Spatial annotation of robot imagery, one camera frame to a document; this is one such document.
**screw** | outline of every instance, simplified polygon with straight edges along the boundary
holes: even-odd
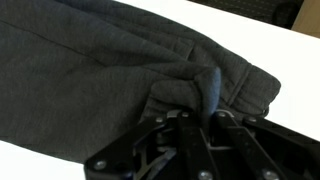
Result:
[[[189,113],[183,112],[183,113],[182,113],[182,117],[189,117]]]
[[[96,164],[94,165],[95,170],[102,170],[107,166],[107,162],[102,160],[102,161],[97,161]]]
[[[248,117],[247,120],[250,122],[257,122],[257,119],[254,117]]]
[[[162,117],[157,117],[156,122],[157,123],[162,123],[163,122],[163,118]]]
[[[198,178],[199,180],[213,180],[212,174],[209,171],[200,171]]]
[[[224,113],[224,112],[218,112],[218,116],[219,116],[219,117],[226,117],[227,115],[226,115],[226,113]]]
[[[270,170],[264,170],[263,177],[265,180],[279,180],[279,176],[277,173],[270,171]]]

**metal screw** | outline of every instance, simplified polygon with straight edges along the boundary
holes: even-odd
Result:
[[[198,178],[199,180],[213,180],[212,174],[208,171],[200,171]]]
[[[280,180],[278,174],[270,170],[264,170],[263,177],[265,180]]]
[[[104,169],[105,167],[107,166],[107,162],[102,160],[102,161],[97,161],[95,164],[94,164],[94,169],[95,170],[102,170]]]
[[[219,116],[219,117],[226,117],[227,115],[226,115],[226,113],[224,113],[224,112],[218,112],[218,116]]]
[[[189,117],[189,113],[183,112],[183,113],[182,113],[182,117]]]
[[[163,122],[163,118],[162,117],[157,117],[156,122],[157,123],[162,123]]]
[[[257,122],[257,119],[254,117],[248,117],[247,120],[250,122]]]

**white table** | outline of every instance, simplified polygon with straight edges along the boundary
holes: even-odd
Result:
[[[189,26],[277,77],[282,88],[267,119],[320,141],[320,39],[184,0],[118,1]],[[2,180],[84,180],[81,164],[4,142],[0,169]]]

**white surface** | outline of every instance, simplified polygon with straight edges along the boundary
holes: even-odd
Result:
[[[320,40],[182,0],[118,0],[189,26],[277,77],[268,119],[320,140]],[[84,180],[83,166],[0,142],[1,180]]]

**folded fabric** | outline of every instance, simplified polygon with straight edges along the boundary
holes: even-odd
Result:
[[[0,0],[0,140],[83,163],[146,117],[265,116],[280,82],[208,37],[106,0]]]

